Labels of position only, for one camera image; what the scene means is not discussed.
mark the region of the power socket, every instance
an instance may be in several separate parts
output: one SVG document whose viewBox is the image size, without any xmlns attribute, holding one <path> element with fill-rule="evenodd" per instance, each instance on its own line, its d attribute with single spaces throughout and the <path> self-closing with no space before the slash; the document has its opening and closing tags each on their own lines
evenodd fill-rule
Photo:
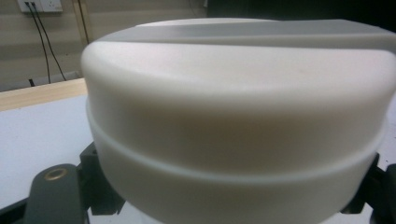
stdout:
<svg viewBox="0 0 396 224">
<path fill-rule="evenodd" d="M 44 12 L 62 12 L 61 0 L 40 0 Z"/>
<path fill-rule="evenodd" d="M 30 8 L 35 11 L 32 3 L 35 3 L 37 12 L 63 12 L 61 0 L 18 0 L 21 12 L 30 12 L 29 7 L 25 2 L 30 4 Z"/>
<path fill-rule="evenodd" d="M 30 8 L 33 12 L 35 12 L 35 9 L 37 10 L 37 12 L 43 11 L 40 0 L 18 0 L 18 5 L 20 5 L 21 12 L 30 12 L 29 7 L 26 6 L 25 2 L 29 3 Z"/>
</svg>

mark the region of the white cylindrical object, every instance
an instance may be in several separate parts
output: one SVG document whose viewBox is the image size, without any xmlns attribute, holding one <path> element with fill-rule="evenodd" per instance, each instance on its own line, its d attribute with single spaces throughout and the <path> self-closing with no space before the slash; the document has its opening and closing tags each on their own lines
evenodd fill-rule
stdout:
<svg viewBox="0 0 396 224">
<path fill-rule="evenodd" d="M 82 57 L 106 177 L 165 223 L 318 223 L 386 131 L 396 59 L 375 49 L 97 41 Z"/>
</svg>

